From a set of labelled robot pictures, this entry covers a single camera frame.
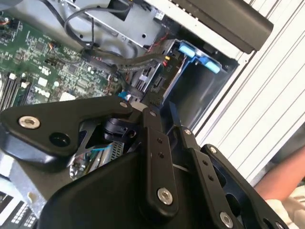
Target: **green circuit board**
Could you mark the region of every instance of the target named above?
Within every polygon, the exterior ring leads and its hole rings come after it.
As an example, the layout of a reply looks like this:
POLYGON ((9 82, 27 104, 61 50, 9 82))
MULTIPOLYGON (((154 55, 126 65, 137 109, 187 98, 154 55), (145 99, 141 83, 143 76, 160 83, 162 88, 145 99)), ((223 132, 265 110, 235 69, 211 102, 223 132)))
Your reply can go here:
POLYGON ((0 101, 0 111, 116 90, 110 76, 82 60, 78 52, 6 13, 0 15, 0 75, 0 96, 6 100, 0 101))

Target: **skin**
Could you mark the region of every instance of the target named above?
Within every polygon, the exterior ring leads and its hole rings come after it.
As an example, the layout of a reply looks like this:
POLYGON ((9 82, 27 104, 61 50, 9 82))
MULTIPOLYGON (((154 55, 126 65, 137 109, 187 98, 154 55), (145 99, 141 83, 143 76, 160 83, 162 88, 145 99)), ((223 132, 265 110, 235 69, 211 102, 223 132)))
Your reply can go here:
POLYGON ((265 200, 284 201, 305 177, 305 146, 274 167, 255 186, 265 200))

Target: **silver screw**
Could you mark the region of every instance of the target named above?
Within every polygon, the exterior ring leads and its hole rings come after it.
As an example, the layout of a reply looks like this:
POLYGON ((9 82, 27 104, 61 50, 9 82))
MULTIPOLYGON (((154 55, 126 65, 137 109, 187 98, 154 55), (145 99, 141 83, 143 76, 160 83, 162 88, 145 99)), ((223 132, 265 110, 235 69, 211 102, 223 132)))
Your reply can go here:
POLYGON ((219 216, 221 221, 224 223, 225 226, 227 226, 227 228, 233 228, 233 221, 226 212, 221 212, 219 216))
POLYGON ((128 107, 127 104, 126 104, 126 103, 123 103, 123 102, 120 102, 120 105, 121 105, 122 107, 125 107, 125 108, 128 107))
POLYGON ((169 190, 167 190, 166 188, 162 187, 160 189, 158 189, 158 198, 159 200, 165 204, 165 205, 171 205, 173 203, 173 196, 170 193, 169 190))
POLYGON ((277 227, 278 227, 279 229, 284 229, 284 227, 283 227, 279 222, 275 222, 275 224, 277 225, 277 227))
POLYGON ((154 116, 154 117, 156 117, 157 115, 156 115, 156 113, 155 112, 153 112, 153 111, 150 111, 149 112, 152 116, 154 116))
POLYGON ((185 129, 184 132, 186 132, 187 135, 191 135, 192 134, 192 132, 190 130, 188 130, 188 129, 185 129))
POLYGON ((214 148, 214 147, 210 147, 210 151, 213 153, 213 154, 216 154, 217 153, 217 150, 214 148))
POLYGON ((33 116, 23 116, 19 120, 19 125, 26 129, 37 129, 40 126, 40 121, 33 116))

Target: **cable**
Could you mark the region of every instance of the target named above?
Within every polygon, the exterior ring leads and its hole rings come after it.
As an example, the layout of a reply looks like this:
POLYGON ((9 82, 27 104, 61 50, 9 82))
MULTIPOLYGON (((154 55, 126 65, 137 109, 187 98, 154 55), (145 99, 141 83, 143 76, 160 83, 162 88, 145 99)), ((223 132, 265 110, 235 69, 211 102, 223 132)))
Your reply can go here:
POLYGON ((151 47, 149 48, 149 50, 147 52, 150 52, 153 49, 153 47, 158 46, 162 41, 164 41, 167 38, 168 35, 169 35, 169 33, 166 32, 166 34, 158 42, 151 45, 151 47))
POLYGON ((126 2, 123 2, 125 5, 127 5, 128 7, 124 10, 115 10, 115 9, 109 9, 109 8, 102 8, 102 7, 87 7, 87 8, 83 8, 73 14, 71 14, 67 20, 64 22, 63 24, 63 28, 65 29, 66 33, 69 34, 69 27, 68 27, 68 22, 70 20, 72 20, 73 18, 75 17, 78 17, 80 16, 81 14, 85 13, 85 12, 88 12, 88 11, 105 11, 105 12, 110 12, 110 13, 124 13, 126 11, 128 11, 131 7, 130 4, 126 3, 126 2))
POLYGON ((132 66, 122 66, 119 67, 119 71, 120 72, 136 72, 145 68, 149 68, 149 67, 153 67, 156 66, 158 64, 157 61, 147 61, 147 62, 143 62, 141 64, 135 64, 132 66))
POLYGON ((96 68, 99 68, 103 71, 105 71, 108 74, 114 75, 118 80, 121 82, 122 87, 125 91, 130 93, 133 96, 142 98, 144 96, 144 93, 141 92, 140 90, 136 89, 135 87, 129 85, 126 80, 124 79, 123 75, 118 72, 118 69, 116 67, 110 67, 104 62, 96 60, 94 57, 91 55, 87 54, 86 52, 83 52, 82 54, 83 59, 85 59, 87 62, 91 63, 93 66, 96 68))
MULTIPOLYGON (((64 27, 65 21, 61 17, 61 15, 57 12, 57 10, 53 7, 51 3, 47 0, 38 0, 42 2, 49 10, 50 12, 54 15, 54 17, 57 19, 57 21, 61 24, 62 27, 64 27)), ((87 43, 82 41, 73 31, 69 26, 66 26, 65 29, 66 33, 68 36, 70 36, 73 40, 75 40, 78 44, 80 44, 84 48, 88 48, 87 43)))
POLYGON ((101 57, 103 62, 109 63, 109 64, 116 64, 116 65, 132 65, 132 64, 141 64, 142 62, 146 62, 148 60, 151 61, 157 61, 159 63, 162 63, 166 56, 162 54, 148 54, 145 56, 139 56, 131 59, 126 59, 118 56, 114 56, 113 54, 110 54, 108 52, 104 52, 101 50, 86 50, 86 52, 92 56, 95 57, 101 57))

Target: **white ribbed surface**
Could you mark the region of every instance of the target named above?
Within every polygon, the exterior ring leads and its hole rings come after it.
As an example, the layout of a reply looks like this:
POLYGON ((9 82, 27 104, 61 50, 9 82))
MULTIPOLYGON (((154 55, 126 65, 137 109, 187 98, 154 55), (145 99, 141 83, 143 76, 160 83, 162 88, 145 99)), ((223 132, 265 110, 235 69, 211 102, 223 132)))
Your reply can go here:
POLYGON ((305 2, 275 2, 252 2, 274 31, 197 136, 248 181, 305 121, 305 2))

